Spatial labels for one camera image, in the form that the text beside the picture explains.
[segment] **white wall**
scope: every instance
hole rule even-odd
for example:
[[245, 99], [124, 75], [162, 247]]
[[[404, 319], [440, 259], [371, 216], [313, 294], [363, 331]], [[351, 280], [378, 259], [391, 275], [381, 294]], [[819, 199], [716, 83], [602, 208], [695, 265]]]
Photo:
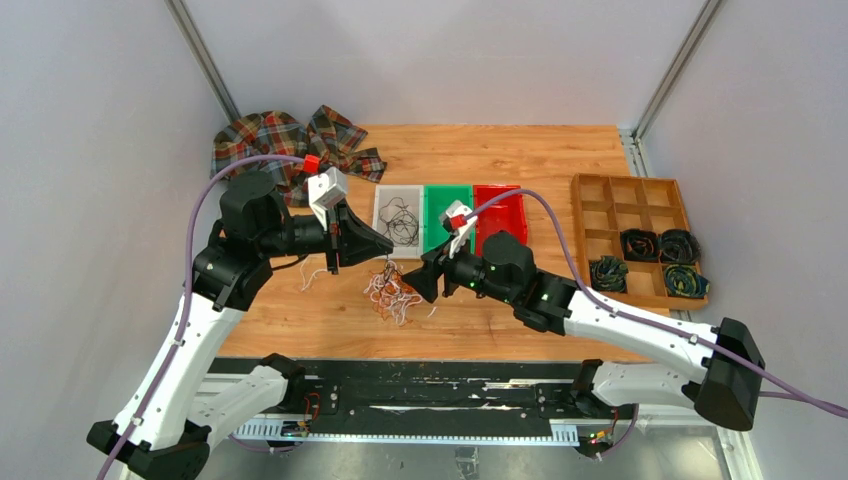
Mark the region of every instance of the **white wall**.
[[[645, 141], [704, 246], [698, 317], [746, 322], [768, 370], [842, 405], [846, 17], [844, 1], [726, 2]], [[752, 438], [769, 480], [845, 477], [844, 420], [764, 399]]]
[[630, 126], [703, 0], [186, 3], [242, 114]]
[[94, 478], [105, 456], [86, 434], [165, 337], [225, 124], [163, 2], [4, 4], [3, 478]]

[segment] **green bin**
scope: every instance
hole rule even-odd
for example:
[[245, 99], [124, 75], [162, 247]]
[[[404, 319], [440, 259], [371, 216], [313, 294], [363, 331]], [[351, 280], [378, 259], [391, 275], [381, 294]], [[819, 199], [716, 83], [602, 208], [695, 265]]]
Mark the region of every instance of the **green bin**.
[[[471, 185], [425, 185], [424, 186], [424, 253], [438, 247], [450, 236], [442, 227], [439, 215], [445, 213], [451, 203], [459, 200], [468, 208], [474, 208]], [[471, 252], [474, 252], [476, 232], [471, 232]]]

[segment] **wooden organizer box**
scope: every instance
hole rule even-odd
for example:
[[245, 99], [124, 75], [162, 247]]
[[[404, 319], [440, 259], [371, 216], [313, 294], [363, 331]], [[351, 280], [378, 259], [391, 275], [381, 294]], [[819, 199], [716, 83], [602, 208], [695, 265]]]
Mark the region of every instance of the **wooden organizer box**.
[[[689, 231], [689, 220], [677, 182], [671, 179], [611, 177], [578, 173], [571, 183], [578, 266], [587, 285], [589, 261], [613, 255], [624, 260], [620, 233], [630, 228], [655, 232], [672, 228]], [[663, 278], [666, 264], [625, 261], [627, 293], [603, 292], [615, 300], [640, 307], [697, 310], [704, 298], [668, 294]], [[695, 269], [701, 273], [696, 262]]]

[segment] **wooden table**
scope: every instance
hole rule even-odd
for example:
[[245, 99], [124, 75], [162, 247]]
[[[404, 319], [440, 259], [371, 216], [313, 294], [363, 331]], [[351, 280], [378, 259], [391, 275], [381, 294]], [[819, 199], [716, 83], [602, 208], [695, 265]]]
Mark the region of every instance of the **wooden table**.
[[[573, 245], [571, 177], [578, 172], [628, 175], [615, 127], [383, 125], [366, 126], [362, 147], [379, 147], [388, 164], [383, 184], [520, 184], [539, 192], [554, 208]], [[366, 223], [374, 208], [373, 183], [348, 177], [348, 202]], [[539, 267], [572, 277], [550, 219], [532, 198], [525, 209]], [[287, 263], [291, 259], [275, 260]], [[403, 261], [405, 271], [420, 262]], [[439, 298], [438, 309], [422, 304], [410, 310], [411, 322], [398, 327], [372, 309], [362, 291], [383, 260], [319, 274], [300, 292], [297, 268], [282, 271], [260, 291], [250, 311], [221, 347], [222, 356], [263, 357], [272, 352], [293, 358], [430, 360], [581, 361], [644, 358], [593, 340], [537, 333], [489, 299], [460, 289]], [[312, 256], [304, 271], [323, 268]]]

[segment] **plaid shirt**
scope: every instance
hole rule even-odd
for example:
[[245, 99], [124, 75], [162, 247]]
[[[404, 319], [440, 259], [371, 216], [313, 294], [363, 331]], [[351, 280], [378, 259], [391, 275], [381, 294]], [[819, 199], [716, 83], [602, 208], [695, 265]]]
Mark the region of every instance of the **plaid shirt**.
[[[378, 183], [387, 165], [380, 159], [377, 149], [354, 152], [367, 134], [326, 105], [312, 115], [308, 127], [285, 112], [253, 113], [236, 120], [215, 136], [212, 175], [237, 160], [254, 155], [272, 153], [303, 158], [312, 154], [320, 158], [322, 164]], [[302, 172], [300, 165], [259, 162], [237, 168], [230, 176], [255, 169], [271, 173], [289, 206], [309, 204], [307, 174]]]

